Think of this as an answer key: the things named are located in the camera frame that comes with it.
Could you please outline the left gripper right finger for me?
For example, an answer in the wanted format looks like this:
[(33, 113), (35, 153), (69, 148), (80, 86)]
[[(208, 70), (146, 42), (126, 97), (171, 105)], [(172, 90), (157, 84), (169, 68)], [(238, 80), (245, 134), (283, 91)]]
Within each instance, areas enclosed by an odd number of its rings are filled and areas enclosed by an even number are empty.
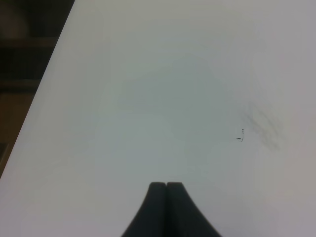
[(168, 237), (220, 236), (180, 182), (167, 183), (166, 235)]

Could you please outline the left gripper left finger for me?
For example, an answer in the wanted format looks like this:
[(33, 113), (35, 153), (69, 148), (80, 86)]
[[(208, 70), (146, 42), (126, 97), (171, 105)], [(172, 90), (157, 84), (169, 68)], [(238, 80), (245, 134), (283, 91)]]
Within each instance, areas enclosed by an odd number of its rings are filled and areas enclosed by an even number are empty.
[(152, 182), (124, 237), (164, 236), (166, 184)]

